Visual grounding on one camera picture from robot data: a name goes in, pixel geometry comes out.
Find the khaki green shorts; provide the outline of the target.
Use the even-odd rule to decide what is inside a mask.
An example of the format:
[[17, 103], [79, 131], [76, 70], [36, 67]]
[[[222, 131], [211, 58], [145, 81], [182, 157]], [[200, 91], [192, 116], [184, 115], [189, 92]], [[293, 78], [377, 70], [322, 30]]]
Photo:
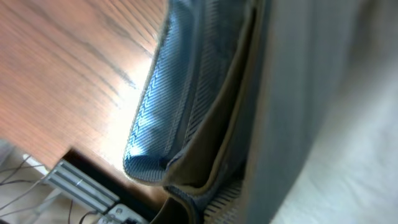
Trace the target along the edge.
[[396, 1], [169, 1], [123, 168], [151, 223], [396, 223]]

